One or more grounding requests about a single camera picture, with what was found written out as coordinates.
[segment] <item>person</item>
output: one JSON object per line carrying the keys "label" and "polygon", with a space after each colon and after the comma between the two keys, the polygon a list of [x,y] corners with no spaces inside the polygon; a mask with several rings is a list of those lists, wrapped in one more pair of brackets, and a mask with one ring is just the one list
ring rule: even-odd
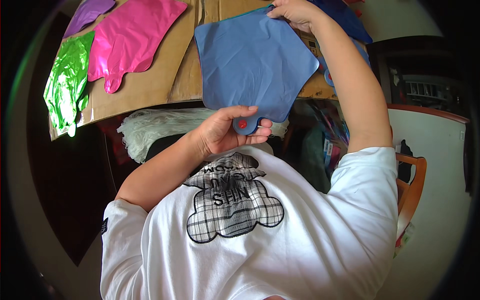
{"label": "person", "polygon": [[[350,131],[328,194],[253,147],[222,108],[138,167],[105,209],[104,299],[373,299],[392,264],[396,159],[385,99],[341,27],[306,0],[268,16],[315,35]],[[199,172],[189,174],[202,162]]]}

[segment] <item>wooden chair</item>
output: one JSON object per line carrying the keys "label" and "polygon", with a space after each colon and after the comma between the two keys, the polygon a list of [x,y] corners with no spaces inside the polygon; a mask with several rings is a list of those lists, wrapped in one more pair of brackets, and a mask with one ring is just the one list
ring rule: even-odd
{"label": "wooden chair", "polygon": [[400,153],[396,153],[396,159],[415,166],[415,176],[411,184],[398,178],[396,179],[398,187],[398,228],[396,230],[396,239],[398,240],[410,223],[419,204],[423,183],[425,182],[427,161],[423,157],[412,157]]}

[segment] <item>white yarn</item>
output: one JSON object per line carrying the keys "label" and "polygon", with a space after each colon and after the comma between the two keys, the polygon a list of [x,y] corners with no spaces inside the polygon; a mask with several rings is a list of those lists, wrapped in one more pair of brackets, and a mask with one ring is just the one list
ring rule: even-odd
{"label": "white yarn", "polygon": [[[215,110],[207,108],[142,109],[123,119],[117,132],[123,133],[123,143],[128,155],[137,163],[144,163],[148,149],[158,139],[187,133],[197,128]],[[283,138],[288,119],[273,123],[272,135]]]}

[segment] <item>right hand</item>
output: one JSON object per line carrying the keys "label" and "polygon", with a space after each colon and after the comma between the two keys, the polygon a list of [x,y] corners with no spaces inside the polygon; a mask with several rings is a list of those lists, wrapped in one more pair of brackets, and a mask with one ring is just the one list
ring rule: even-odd
{"label": "right hand", "polygon": [[267,13],[272,19],[285,17],[290,21],[290,26],[306,33],[312,33],[312,21],[325,14],[315,4],[307,0],[275,0],[275,8]]}

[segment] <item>finger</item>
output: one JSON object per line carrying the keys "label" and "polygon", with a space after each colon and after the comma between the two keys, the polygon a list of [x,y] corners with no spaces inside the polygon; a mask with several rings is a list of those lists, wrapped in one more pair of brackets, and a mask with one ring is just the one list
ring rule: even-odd
{"label": "finger", "polygon": [[273,125],[273,123],[269,119],[261,119],[260,120],[260,126],[270,128],[270,127],[272,127],[272,125]]}
{"label": "finger", "polygon": [[267,136],[247,136],[247,140],[245,141],[245,144],[251,145],[251,144],[259,144],[266,142],[268,140]]}
{"label": "finger", "polygon": [[279,17],[283,17],[286,12],[287,12],[286,6],[278,6],[272,9],[270,12],[268,12],[267,16],[269,16],[272,19],[276,19]]}
{"label": "finger", "polygon": [[257,128],[254,133],[249,134],[249,136],[269,136],[272,134],[272,130],[270,128]]}
{"label": "finger", "polygon": [[258,106],[236,105],[218,110],[222,120],[231,120],[238,117],[250,117],[258,111]]}

